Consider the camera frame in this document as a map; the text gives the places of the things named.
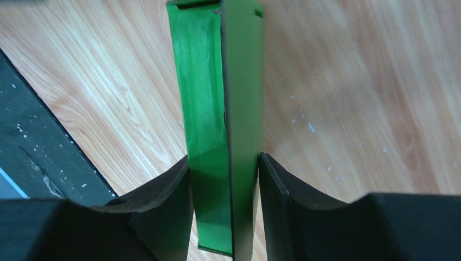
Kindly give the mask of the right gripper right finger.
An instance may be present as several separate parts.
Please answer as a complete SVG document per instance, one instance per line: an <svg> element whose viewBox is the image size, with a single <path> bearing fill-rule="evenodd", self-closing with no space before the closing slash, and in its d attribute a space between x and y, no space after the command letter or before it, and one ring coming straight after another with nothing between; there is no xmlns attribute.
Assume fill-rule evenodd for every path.
<svg viewBox="0 0 461 261"><path fill-rule="evenodd" d="M460 197L337 200L272 156L258 159L268 260L460 260Z"/></svg>

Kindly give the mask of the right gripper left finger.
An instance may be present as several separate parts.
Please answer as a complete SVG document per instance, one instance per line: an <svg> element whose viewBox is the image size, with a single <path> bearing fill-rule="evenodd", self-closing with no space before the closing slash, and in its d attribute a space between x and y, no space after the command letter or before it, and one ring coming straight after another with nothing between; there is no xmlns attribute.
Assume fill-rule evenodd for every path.
<svg viewBox="0 0 461 261"><path fill-rule="evenodd" d="M1 201L1 260L186 260L194 207L187 157L103 206Z"/></svg>

